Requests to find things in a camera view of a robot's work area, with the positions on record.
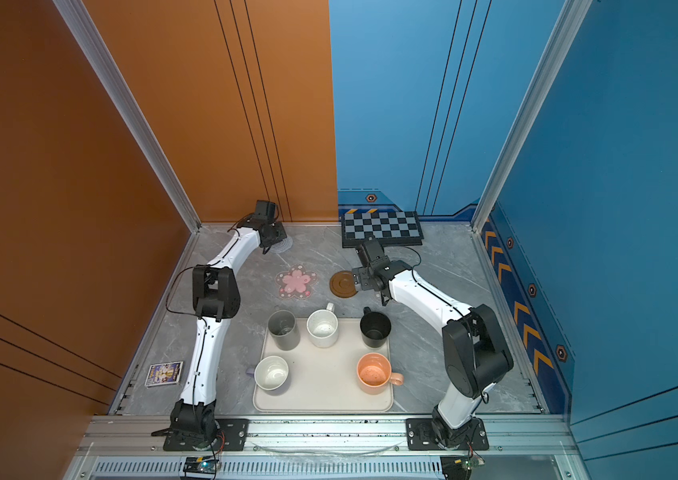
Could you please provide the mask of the brown wooden round coaster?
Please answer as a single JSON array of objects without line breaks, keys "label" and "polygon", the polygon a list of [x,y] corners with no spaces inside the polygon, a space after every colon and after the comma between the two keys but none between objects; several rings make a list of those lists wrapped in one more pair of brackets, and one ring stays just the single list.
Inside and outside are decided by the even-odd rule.
[{"label": "brown wooden round coaster", "polygon": [[331,276],[329,289],[333,295],[339,298],[351,298],[357,294],[353,273],[343,270]]}]

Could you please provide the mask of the pink flower coaster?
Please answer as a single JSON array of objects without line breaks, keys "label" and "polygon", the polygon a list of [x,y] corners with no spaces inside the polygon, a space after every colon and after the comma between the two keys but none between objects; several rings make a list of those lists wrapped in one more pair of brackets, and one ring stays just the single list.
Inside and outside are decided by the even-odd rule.
[{"label": "pink flower coaster", "polygon": [[312,296],[312,288],[317,281],[317,274],[302,265],[292,267],[276,276],[278,295],[280,298],[306,299]]}]

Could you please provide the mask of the grey woven round coaster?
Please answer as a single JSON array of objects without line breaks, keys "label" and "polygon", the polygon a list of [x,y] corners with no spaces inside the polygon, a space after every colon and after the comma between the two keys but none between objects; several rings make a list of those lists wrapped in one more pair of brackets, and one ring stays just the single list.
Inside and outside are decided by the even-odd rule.
[{"label": "grey woven round coaster", "polygon": [[275,254],[282,254],[288,251],[293,246],[293,239],[291,237],[286,237],[285,239],[275,243],[270,251]]}]

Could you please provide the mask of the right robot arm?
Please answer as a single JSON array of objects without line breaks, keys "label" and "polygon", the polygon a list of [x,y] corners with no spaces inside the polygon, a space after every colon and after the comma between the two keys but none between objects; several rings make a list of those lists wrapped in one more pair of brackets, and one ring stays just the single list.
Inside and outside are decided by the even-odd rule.
[{"label": "right robot arm", "polygon": [[373,290],[384,302],[406,306],[441,334],[450,385],[432,413],[434,442],[445,450],[485,450],[486,431],[476,412],[514,368],[494,310],[450,297],[402,261],[358,267],[352,275],[358,289]]}]

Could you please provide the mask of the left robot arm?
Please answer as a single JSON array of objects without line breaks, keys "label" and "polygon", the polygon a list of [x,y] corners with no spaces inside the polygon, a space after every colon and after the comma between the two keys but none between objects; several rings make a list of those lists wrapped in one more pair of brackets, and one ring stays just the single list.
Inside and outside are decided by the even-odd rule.
[{"label": "left robot arm", "polygon": [[249,216],[232,228],[233,236],[213,259],[192,269],[195,345],[187,379],[170,414],[166,450],[211,450],[220,427],[215,419],[216,382],[225,335],[240,310],[236,273],[257,249],[267,253],[287,239],[280,221]]}]

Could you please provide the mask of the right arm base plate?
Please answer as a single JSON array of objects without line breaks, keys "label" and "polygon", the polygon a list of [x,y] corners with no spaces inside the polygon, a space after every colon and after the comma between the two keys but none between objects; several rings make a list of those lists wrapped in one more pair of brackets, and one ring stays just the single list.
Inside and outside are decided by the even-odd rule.
[{"label": "right arm base plate", "polygon": [[457,429],[450,428],[443,420],[431,418],[408,418],[405,427],[411,451],[490,449],[484,422],[477,417]]}]

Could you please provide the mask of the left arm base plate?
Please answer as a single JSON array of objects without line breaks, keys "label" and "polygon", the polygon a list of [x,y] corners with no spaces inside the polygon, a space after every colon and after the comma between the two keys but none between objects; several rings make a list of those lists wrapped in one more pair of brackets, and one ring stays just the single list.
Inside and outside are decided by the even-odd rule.
[{"label": "left arm base plate", "polygon": [[168,428],[165,430],[164,451],[186,451],[211,454],[241,452],[244,450],[249,420],[245,418],[222,418],[214,420],[209,429],[190,433]]}]

